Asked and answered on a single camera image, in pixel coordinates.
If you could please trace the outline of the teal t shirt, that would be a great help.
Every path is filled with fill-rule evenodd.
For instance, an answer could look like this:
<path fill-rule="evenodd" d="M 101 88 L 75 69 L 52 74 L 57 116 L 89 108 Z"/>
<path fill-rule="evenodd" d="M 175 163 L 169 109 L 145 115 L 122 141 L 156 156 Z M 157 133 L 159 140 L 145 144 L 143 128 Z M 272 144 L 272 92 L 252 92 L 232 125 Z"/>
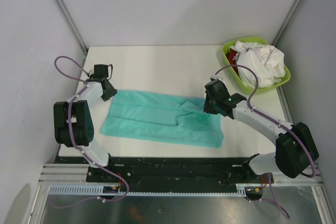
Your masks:
<path fill-rule="evenodd" d="M 121 90 L 112 99 L 101 133 L 170 144 L 220 148 L 221 117 L 203 111 L 204 98 Z"/>

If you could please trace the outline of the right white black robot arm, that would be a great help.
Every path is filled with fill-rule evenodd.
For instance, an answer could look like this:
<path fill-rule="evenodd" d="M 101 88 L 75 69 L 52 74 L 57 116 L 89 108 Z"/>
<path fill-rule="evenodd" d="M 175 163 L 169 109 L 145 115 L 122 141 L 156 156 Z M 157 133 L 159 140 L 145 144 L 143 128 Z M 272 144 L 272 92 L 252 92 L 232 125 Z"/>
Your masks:
<path fill-rule="evenodd" d="M 310 176 L 315 176 L 314 165 L 319 152 L 306 124 L 286 122 L 257 109 L 243 95 L 229 94 L 225 84 L 218 79 L 212 79 L 205 85 L 205 93 L 205 113 L 220 114 L 240 121 L 265 136 L 275 146 L 275 152 L 255 154 L 245 161 L 248 165 L 242 169 L 245 181 L 254 183 L 262 174 L 273 172 L 296 178 L 303 175 L 307 167 L 312 168 Z"/>

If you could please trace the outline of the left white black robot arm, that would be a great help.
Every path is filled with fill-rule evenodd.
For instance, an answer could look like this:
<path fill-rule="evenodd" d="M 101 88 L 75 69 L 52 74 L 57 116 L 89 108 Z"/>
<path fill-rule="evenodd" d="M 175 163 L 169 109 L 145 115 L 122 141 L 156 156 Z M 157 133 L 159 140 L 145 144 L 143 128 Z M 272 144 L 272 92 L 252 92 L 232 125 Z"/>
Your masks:
<path fill-rule="evenodd" d="M 116 169 L 108 164 L 109 153 L 95 140 L 90 108 L 116 94 L 117 89 L 107 78 L 94 78 L 85 81 L 73 97 L 56 102 L 53 107 L 56 142 L 78 150 L 91 167 L 99 168 L 97 174 L 105 182 L 115 178 Z"/>

